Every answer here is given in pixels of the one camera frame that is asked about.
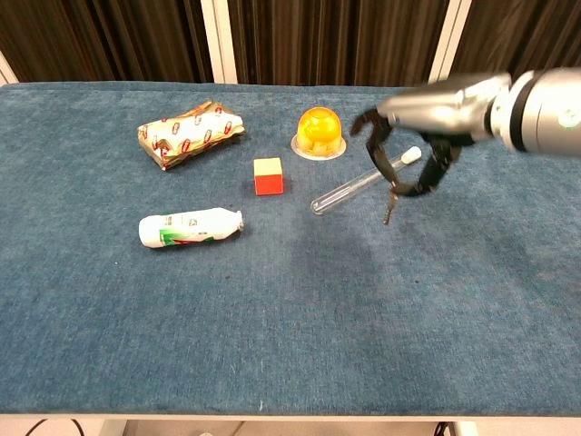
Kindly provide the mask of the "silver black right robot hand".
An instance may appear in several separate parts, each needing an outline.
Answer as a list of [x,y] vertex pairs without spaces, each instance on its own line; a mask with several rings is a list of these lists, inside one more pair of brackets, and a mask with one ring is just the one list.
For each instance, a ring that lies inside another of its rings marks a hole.
[[[366,124],[372,126],[366,148],[371,161],[391,183],[393,195],[431,193],[464,147],[493,136],[491,111],[510,85],[508,73],[474,73],[408,88],[359,114],[350,135],[358,134]],[[431,146],[431,156],[413,183],[399,179],[384,150],[383,144],[395,129],[416,132]]]

